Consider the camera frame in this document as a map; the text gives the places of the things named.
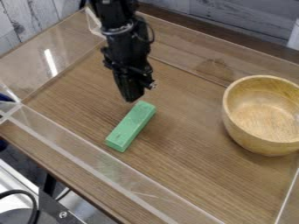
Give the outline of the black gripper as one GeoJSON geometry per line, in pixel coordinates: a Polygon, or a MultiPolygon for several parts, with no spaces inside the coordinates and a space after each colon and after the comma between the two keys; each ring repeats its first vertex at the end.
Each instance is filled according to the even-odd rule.
{"type": "Polygon", "coordinates": [[[127,102],[136,101],[155,85],[153,69],[147,57],[155,35],[147,23],[135,23],[123,31],[104,32],[107,47],[101,49],[105,66],[112,70],[116,86],[127,102]]]}

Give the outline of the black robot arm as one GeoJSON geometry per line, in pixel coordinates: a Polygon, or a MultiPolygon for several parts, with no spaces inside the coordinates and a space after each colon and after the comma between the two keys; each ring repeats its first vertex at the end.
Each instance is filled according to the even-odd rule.
{"type": "Polygon", "coordinates": [[[137,0],[89,0],[100,20],[107,46],[100,48],[104,66],[112,71],[119,92],[127,102],[152,89],[153,69],[148,62],[155,35],[144,18],[136,15],[137,0]]]}

